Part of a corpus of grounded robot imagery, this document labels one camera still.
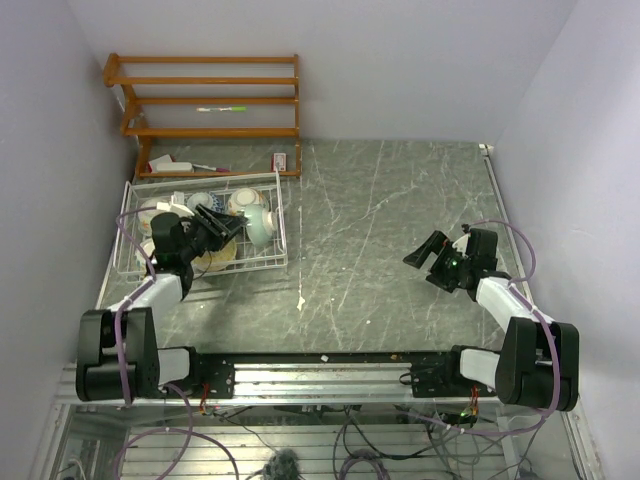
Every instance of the gray marble floor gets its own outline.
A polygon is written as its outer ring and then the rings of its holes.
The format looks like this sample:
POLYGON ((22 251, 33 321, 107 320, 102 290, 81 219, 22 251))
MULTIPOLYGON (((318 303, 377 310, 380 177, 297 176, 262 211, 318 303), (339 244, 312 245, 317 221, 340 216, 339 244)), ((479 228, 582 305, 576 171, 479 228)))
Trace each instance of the gray marble floor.
MULTIPOLYGON (((153 155, 265 169, 280 144, 162 145, 153 155)), ((477 144, 306 141, 301 179, 283 182, 286 270, 199 280, 164 318, 158 345, 202 352, 331 352, 499 347, 498 325, 465 292, 425 282, 402 258, 434 229, 499 218, 477 144), (301 298, 304 303, 299 309, 301 298)), ((500 228, 499 268, 515 273, 500 228)), ((110 274, 103 304, 133 285, 110 274)))

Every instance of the green marker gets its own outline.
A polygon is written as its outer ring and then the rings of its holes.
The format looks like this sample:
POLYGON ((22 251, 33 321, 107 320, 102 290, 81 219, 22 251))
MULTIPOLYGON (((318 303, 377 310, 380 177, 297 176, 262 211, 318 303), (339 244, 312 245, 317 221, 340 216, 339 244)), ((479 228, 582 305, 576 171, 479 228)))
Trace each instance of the green marker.
POLYGON ((246 112, 247 107, 198 107, 196 108, 198 112, 246 112))

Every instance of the white wall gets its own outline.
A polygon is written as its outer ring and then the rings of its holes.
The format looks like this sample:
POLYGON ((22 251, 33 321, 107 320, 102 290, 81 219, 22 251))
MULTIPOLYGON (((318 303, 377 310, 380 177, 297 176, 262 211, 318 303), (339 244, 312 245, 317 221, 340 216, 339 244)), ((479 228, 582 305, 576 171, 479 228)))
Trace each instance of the white wall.
POLYGON ((638 478, 640 3, 576 6, 495 148, 531 235, 537 302, 581 333, 581 395, 608 478, 638 478))
POLYGON ((69 0, 97 57, 301 55, 307 137, 494 143, 575 0, 69 0))
POLYGON ((4 0, 0 45, 0 477, 23 479, 95 303, 132 152, 63 0, 4 0))

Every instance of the wire dish rack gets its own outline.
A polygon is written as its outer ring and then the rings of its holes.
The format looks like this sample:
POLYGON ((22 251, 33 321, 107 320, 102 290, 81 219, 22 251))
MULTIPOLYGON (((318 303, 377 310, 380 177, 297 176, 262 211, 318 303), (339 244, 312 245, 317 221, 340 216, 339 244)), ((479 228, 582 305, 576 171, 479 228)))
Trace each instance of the wire dish rack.
MULTIPOLYGON (((197 180, 179 180, 173 182, 161 182, 146 185, 125 184, 122 199, 121 212, 128 212, 141 208, 142 204, 152 198, 169 201, 174 192, 183 192, 185 203, 195 193, 206 192, 215 195, 222 205, 226 206, 229 197, 239 188, 249 187, 261 192, 269 201, 271 211, 275 212, 278 220, 278 229, 273 239, 266 247, 256 248, 246 231, 235 237, 237 253, 232 260, 225 259, 222 263, 216 261, 204 262, 206 270, 202 267, 204 256, 196 259, 194 275, 210 276, 227 273, 249 272, 272 268, 285 268, 287 266, 287 240, 284 230, 284 212, 282 207, 282 190, 280 188, 280 176, 278 173, 260 173, 253 175, 237 175, 230 177, 210 177, 197 180)), ((125 228, 138 243, 143 243, 150 237, 140 229, 140 219, 137 214, 129 215, 125 221, 125 228)), ((127 241, 118 230, 116 236, 113 267, 119 274, 138 280, 143 276, 145 268, 136 254, 135 247, 127 241)))

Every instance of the dish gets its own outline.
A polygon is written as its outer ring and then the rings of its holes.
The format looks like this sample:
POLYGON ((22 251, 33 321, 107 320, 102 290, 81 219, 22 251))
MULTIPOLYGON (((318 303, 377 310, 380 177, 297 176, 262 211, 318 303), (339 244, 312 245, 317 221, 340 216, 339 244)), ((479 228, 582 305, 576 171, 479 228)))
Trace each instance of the dish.
MULTIPOLYGON (((140 246, 144 250, 144 253, 147 255, 147 257, 151 257, 151 255, 153 254, 153 251, 156 249, 155 245, 153 244, 153 240, 150 238, 143 240, 142 243, 140 243, 140 246)), ((146 271, 147 263, 144 261, 142 254, 138 251, 137 248, 135 249, 135 255, 136 255, 136 265, 138 266, 138 268, 140 270, 146 271)))
MULTIPOLYGON (((148 256, 151 256, 153 251, 155 250, 155 246, 153 244, 153 240, 151 238, 147 238, 144 240, 140 246, 144 250, 148 256)), ((229 266, 229 262, 235 260, 236 254, 238 253, 238 244, 236 243, 236 239, 232 238, 227 245, 220 250, 219 252, 205 252, 205 254, 201 257, 196 257, 192 262, 191 266, 197 273, 202 272, 219 272, 220 270, 224 270, 229 266)), ((135 251, 136 255, 136 265, 140 270, 146 270, 146 263, 144 258, 138 250, 135 251)))
POLYGON ((187 208, 192 212, 195 212, 198 205, 202 205, 206 208, 213 207, 213 197, 206 192, 194 193, 187 200, 187 208))
MULTIPOLYGON (((156 205, 158 205, 158 202, 166 202, 166 200, 162 197, 150 198, 149 200, 145 201, 142 205, 140 205, 140 208, 155 207, 156 205)), ((153 220, 153 217, 161 213, 163 213, 162 210, 155 210, 155 209, 145 210, 144 212, 138 212, 138 230, 140 230, 140 232, 143 235, 150 237, 151 236, 151 220, 153 220)))
POLYGON ((248 205, 258 205, 265 210, 269 210, 269 200, 264 194, 254 188, 239 188, 227 202, 227 213, 229 215, 242 215, 248 205))
POLYGON ((278 228, 276 214, 261 205, 247 205, 244 216, 248 220, 245 228, 251 243, 258 248, 266 246, 278 228))
POLYGON ((219 252, 206 252, 203 256, 197 257, 191 262, 196 273, 219 272, 229 266, 229 262, 235 260, 238 253, 236 239, 232 238, 227 245, 219 252))

